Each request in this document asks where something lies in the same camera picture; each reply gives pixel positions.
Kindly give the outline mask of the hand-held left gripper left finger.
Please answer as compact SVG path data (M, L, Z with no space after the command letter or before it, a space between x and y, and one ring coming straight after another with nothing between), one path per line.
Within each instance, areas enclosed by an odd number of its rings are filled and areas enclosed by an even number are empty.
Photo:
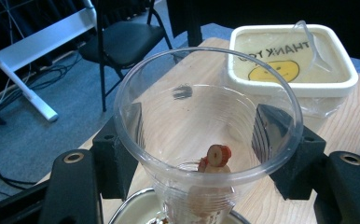
M119 139L112 116L92 139L98 190L104 199L126 200L138 160Z

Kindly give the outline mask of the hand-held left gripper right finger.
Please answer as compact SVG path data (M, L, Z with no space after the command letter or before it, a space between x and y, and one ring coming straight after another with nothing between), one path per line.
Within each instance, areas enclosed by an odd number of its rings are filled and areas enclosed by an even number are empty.
M272 105L256 108L252 149L262 165L287 156L285 163L270 174L285 200L308 200L312 194L312 165L324 155L325 140L303 127L294 128L294 119Z

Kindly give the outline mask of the clear plastic cup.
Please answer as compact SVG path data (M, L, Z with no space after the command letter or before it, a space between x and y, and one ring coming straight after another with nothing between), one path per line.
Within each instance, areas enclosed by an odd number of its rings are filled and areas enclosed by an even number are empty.
M232 187L236 205L287 160L262 165L256 157L258 105L282 109L293 117L295 130L302 130L296 96L272 66L229 49L173 49L131 69L118 89L115 126L161 200L191 187ZM211 145L230 148L230 173L198 172Z

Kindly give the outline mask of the few red-rimmed fruit slices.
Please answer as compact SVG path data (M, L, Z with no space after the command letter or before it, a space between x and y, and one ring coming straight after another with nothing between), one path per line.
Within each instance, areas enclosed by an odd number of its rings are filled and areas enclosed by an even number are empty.
M198 164L198 172L208 174L230 173L228 160L231 157L231 150L224 145L211 145L205 157L201 158Z

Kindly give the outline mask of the pile of dried fruit slices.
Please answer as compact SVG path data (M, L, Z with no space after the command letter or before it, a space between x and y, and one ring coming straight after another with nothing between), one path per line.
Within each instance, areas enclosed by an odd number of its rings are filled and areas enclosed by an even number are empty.
M146 224L170 224L167 217L155 217L147 221Z

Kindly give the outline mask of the clear plastic spoon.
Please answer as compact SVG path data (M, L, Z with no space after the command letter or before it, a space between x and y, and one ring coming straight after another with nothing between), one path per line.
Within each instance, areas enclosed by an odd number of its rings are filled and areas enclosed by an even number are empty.
M326 72L331 72L332 67L321 57L321 54L315 45L314 35L309 30L307 23L305 21L298 21L293 26L294 31L297 31L300 29L303 30L303 33L307 37L307 39L309 41L310 49L312 51L312 59L308 66L308 70L311 71L312 69L319 68L319 69L323 69Z

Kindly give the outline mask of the black folding chair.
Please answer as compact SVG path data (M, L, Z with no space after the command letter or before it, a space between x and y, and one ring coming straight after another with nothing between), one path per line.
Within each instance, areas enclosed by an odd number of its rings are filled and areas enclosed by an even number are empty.
M167 35L162 19L155 9L156 0L147 1L146 22L116 21L105 26L104 21L117 9L133 7L134 0L96 0L96 36L79 50L81 57L99 64L103 112L106 111L106 97L123 80L125 69L130 69L164 39L168 49L172 43ZM105 70L108 66L115 70L119 81L109 90L105 87Z

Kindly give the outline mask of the black floor stand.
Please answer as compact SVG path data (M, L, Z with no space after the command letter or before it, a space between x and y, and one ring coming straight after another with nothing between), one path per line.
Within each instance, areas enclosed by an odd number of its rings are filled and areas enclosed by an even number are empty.
M187 43L197 47L202 42L201 20L194 0L166 0L173 37L187 33Z

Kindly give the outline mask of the white metal desk frame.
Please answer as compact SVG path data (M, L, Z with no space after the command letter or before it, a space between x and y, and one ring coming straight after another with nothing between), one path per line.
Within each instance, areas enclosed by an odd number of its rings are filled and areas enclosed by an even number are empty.
M57 112L32 91L15 72L96 27L96 11L91 0L82 2L84 7L78 12L0 50L0 69L48 122L57 120Z

